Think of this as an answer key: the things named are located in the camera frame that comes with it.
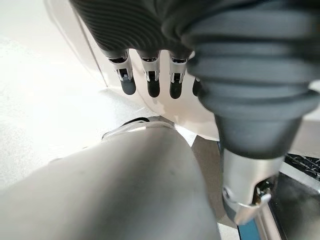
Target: gray robot arm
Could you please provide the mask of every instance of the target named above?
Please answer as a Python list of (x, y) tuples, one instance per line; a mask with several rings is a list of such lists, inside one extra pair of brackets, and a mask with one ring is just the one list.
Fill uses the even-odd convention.
[[(319, 103), (319, 94), (308, 89), (320, 77), (319, 4), (305, 0), (71, 3), (108, 58), (129, 48), (138, 50), (142, 59), (169, 50), (172, 98), (181, 94), (185, 66), (200, 81), (196, 94), (214, 113), (224, 147), (224, 207), (237, 224), (251, 220), (271, 198), (268, 179), (278, 173), (303, 115)], [(191, 51), (195, 56), (187, 61)], [(143, 64), (147, 76), (150, 66)], [(158, 65), (152, 66), (158, 74)]]

